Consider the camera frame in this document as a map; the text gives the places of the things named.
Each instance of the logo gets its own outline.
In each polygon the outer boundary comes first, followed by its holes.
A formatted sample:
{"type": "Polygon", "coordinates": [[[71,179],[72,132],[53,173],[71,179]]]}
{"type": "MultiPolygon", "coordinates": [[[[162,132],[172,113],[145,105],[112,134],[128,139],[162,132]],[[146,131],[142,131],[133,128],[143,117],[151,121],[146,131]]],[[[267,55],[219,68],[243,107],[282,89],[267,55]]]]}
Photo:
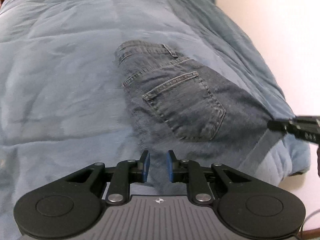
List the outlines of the logo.
{"type": "Polygon", "coordinates": [[[164,202],[164,199],[162,199],[162,198],[157,198],[155,201],[156,201],[157,203],[161,204],[161,203],[164,202]]]}

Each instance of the gray ribbed plate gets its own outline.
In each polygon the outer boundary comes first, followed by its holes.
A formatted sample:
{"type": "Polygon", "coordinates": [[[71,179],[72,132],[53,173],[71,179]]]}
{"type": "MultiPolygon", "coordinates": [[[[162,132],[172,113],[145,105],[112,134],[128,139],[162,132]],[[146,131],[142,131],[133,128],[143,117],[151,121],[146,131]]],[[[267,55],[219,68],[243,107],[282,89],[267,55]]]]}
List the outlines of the gray ribbed plate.
{"type": "MultiPolygon", "coordinates": [[[[32,240],[24,236],[20,240],[32,240]]],[[[70,240],[245,240],[227,229],[209,207],[187,196],[132,196],[106,210],[101,220],[70,240]]]]}

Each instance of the belt loop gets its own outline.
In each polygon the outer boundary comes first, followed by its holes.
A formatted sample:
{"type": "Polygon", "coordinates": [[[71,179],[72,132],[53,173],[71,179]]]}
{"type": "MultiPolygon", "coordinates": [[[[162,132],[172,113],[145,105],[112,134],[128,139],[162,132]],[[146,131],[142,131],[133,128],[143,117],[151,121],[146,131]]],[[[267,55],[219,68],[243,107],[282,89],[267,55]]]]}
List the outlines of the belt loop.
{"type": "Polygon", "coordinates": [[[162,46],[164,46],[167,49],[167,51],[169,51],[172,57],[178,57],[177,53],[173,49],[171,49],[168,45],[162,44],[162,46]]]}

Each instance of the jeans back pocket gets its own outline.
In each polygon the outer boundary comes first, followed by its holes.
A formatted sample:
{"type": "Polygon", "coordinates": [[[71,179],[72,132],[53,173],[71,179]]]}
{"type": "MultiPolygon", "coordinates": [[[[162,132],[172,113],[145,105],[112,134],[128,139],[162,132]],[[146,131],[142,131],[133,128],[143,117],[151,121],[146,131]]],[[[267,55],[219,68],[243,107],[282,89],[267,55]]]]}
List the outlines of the jeans back pocket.
{"type": "Polygon", "coordinates": [[[142,98],[178,139],[210,141],[226,113],[197,71],[172,78],[142,98]]]}

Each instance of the blue comforter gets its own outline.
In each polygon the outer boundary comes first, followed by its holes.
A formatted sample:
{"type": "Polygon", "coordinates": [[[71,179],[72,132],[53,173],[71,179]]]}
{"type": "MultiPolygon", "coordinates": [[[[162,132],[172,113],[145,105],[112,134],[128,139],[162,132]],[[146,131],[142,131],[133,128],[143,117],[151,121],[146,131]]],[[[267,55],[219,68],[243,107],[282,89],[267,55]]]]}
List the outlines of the blue comforter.
{"type": "MultiPolygon", "coordinates": [[[[179,48],[245,89],[273,117],[294,116],[250,39],[214,0],[6,0],[0,239],[19,237],[12,210],[26,192],[91,163],[112,166],[132,156],[136,141],[113,61],[117,47],[135,39],[179,48]]],[[[226,164],[277,185],[307,170],[309,156],[307,144],[287,135],[265,158],[226,164]]],[[[158,193],[142,185],[137,192],[158,193]]]]}

